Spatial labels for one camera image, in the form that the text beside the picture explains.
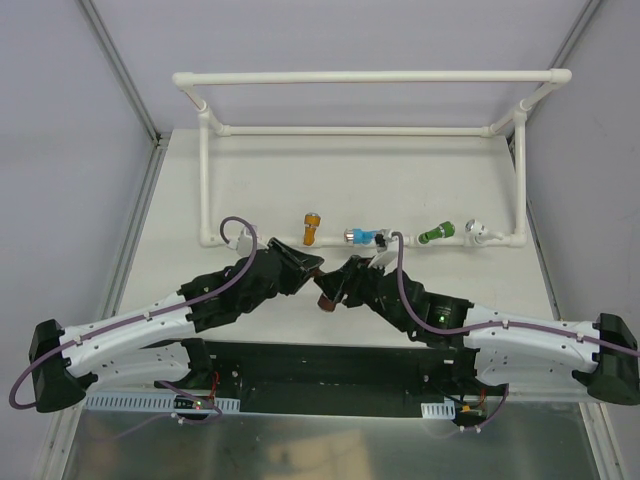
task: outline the white pvc pipe frame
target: white pvc pipe frame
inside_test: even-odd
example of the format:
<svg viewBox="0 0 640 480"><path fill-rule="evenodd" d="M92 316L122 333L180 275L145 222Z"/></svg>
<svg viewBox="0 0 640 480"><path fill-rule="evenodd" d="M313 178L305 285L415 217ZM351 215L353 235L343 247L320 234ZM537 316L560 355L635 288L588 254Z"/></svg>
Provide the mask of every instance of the white pvc pipe frame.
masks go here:
<svg viewBox="0 0 640 480"><path fill-rule="evenodd" d="M198 111L200 125L200 244L203 247L224 245L211 228L211 192L209 163L209 128L218 136L230 135L394 135L394 136L478 136L493 137L513 121L515 127L516 206L515 228L509 234L498 233L481 245L467 237L451 237L422 245L415 236L405 235L409 247L430 246L508 246L527 243L527 183L525 122L531 107L571 80L566 69L522 71L406 71L406 72L283 72L283 73L175 73L173 83L184 92ZM415 83L415 82L538 82L542 85L497 122L486 127L236 127L221 123L198 95L199 85L270 85L295 83ZM302 247L299 237L278 237L285 243ZM316 237L313 247L348 246L342 237Z"/></svg>

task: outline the orange valve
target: orange valve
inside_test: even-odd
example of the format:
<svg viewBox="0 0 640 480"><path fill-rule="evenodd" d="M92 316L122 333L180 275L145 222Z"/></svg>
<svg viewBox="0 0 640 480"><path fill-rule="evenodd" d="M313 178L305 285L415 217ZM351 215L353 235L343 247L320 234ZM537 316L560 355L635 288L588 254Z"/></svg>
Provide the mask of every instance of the orange valve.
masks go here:
<svg viewBox="0 0 640 480"><path fill-rule="evenodd" d="M317 213L307 213L304 216L304 238L302 243L307 247L316 241L316 228L320 226L320 215Z"/></svg>

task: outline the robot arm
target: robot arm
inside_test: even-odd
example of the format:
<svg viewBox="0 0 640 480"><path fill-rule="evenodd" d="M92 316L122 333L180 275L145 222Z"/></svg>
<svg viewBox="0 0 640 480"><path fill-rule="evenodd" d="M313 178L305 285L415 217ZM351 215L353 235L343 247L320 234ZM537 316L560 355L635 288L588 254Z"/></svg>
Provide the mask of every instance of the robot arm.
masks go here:
<svg viewBox="0 0 640 480"><path fill-rule="evenodd" d="M246 232L236 243L240 255L247 253L243 236ZM213 368L204 341L191 337L233 323L279 293L295 294L324 262L274 238L256 251L237 283L210 295L240 275L248 261L245 257L234 266L199 276L134 312L64 329L55 320L40 323L29 351L32 364L52 350L68 347L33 369L36 409L61 410L82 400L86 392L108 386L160 379L179 381L185 388L201 385L203 378L212 378Z"/></svg>
<svg viewBox="0 0 640 480"><path fill-rule="evenodd" d="M347 308L367 305L412 341L473 352L475 361L465 376L486 386L582 384L598 400L640 404L637 343L620 317L601 314L597 323L550 322L427 292L402 272L398 236L381 230L375 257L354 255L340 269L316 276L314 282L323 292L318 306L332 312L338 303ZM396 257L398 270L385 275ZM625 349L636 353L620 351Z"/></svg>

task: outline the reflective metal surface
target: reflective metal surface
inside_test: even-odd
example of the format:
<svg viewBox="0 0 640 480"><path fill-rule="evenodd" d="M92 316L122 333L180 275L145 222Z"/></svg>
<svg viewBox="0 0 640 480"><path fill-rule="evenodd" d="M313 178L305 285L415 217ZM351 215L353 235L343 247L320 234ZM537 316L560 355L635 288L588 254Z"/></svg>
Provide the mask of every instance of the reflective metal surface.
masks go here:
<svg viewBox="0 0 640 480"><path fill-rule="evenodd" d="M575 404L507 403L481 434L442 420L227 415L203 427L84 412L65 480L598 478Z"/></svg>

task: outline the gray wall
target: gray wall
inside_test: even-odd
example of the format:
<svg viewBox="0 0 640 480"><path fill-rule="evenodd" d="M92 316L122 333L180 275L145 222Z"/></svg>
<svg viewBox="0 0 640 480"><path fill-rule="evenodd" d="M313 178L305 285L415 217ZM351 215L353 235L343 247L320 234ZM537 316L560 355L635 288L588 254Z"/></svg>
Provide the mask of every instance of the gray wall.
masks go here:
<svg viewBox="0 0 640 480"><path fill-rule="evenodd" d="M640 2L608 1L532 119L529 195L565 318L622 316L640 339ZM629 478L640 408L609 407Z"/></svg>
<svg viewBox="0 0 640 480"><path fill-rule="evenodd" d="M96 0L161 131L196 127L176 71L545 69L585 0ZM533 84L202 88L238 125L482 126Z"/></svg>
<svg viewBox="0 0 640 480"><path fill-rule="evenodd" d="M150 143L73 1L0 3L0 477L20 480L50 417L9 388L38 322L95 318Z"/></svg>

